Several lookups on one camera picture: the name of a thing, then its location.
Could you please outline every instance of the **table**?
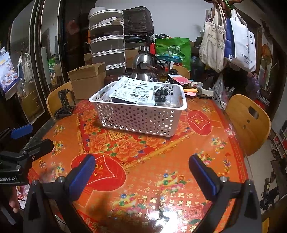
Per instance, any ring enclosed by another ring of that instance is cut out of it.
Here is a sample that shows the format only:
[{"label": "table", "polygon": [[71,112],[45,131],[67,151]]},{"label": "table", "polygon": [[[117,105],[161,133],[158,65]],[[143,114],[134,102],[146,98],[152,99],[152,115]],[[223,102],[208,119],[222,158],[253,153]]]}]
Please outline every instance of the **table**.
[{"label": "table", "polygon": [[55,181],[92,153],[96,169],[74,206],[93,232],[192,232],[211,206],[188,168],[192,154],[231,181],[248,177],[232,126],[215,102],[188,98],[187,104],[175,135],[165,138],[103,128],[83,100],[44,136],[54,149],[33,162],[29,179]]}]

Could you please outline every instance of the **blue gripper pad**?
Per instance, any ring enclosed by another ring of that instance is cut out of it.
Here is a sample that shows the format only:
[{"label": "blue gripper pad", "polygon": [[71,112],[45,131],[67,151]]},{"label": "blue gripper pad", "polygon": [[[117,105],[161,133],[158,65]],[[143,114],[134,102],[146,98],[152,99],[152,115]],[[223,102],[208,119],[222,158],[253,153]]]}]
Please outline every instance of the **blue gripper pad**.
[{"label": "blue gripper pad", "polygon": [[33,131],[32,125],[25,125],[25,126],[22,126],[20,128],[13,129],[10,137],[13,139],[18,139],[20,137],[23,137],[27,134],[32,133],[32,131]]},{"label": "blue gripper pad", "polygon": [[70,201],[76,201],[79,199],[95,168],[95,157],[88,154],[78,167],[73,168],[70,171],[65,182],[65,190],[68,193]]},{"label": "blue gripper pad", "polygon": [[189,158],[188,165],[205,198],[210,201],[215,200],[220,190],[220,180],[216,173],[206,167],[197,154]]}]

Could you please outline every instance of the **green shopping bag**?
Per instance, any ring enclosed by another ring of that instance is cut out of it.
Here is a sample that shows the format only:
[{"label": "green shopping bag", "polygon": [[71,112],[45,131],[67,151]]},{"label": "green shopping bag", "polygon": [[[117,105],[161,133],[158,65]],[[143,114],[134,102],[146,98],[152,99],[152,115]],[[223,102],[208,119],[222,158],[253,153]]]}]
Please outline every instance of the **green shopping bag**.
[{"label": "green shopping bag", "polygon": [[156,53],[161,57],[180,57],[182,66],[190,71],[191,47],[189,38],[156,39]]}]

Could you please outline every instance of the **black bag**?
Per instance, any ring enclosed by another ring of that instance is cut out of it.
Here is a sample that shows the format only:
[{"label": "black bag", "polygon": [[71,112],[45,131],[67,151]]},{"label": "black bag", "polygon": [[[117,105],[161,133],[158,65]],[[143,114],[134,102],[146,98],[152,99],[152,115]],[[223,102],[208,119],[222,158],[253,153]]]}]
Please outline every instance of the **black bag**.
[{"label": "black bag", "polygon": [[146,7],[134,7],[124,12],[125,35],[154,34],[152,14]]}]

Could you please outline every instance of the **kettle handle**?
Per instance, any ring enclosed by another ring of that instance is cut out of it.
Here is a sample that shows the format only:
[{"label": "kettle handle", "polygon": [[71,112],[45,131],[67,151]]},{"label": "kettle handle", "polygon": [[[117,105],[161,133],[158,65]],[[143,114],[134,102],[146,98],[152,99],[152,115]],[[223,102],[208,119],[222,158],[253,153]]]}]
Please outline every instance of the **kettle handle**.
[{"label": "kettle handle", "polygon": [[155,58],[156,60],[158,60],[158,61],[160,62],[161,66],[162,66],[162,69],[163,69],[162,72],[165,71],[165,67],[164,67],[163,63],[158,59],[157,56],[151,54],[150,52],[141,51],[141,50],[139,50],[139,54],[145,54],[145,55],[148,55],[148,56],[151,56],[151,57]]},{"label": "kettle handle", "polygon": [[152,70],[154,73],[156,73],[157,75],[159,74],[159,73],[161,73],[161,71],[159,71],[159,70],[157,70],[154,66],[152,66],[152,65],[150,65],[150,64],[148,64],[148,63],[144,63],[144,62],[140,62],[139,64],[144,64],[144,65],[146,65],[150,70]]}]

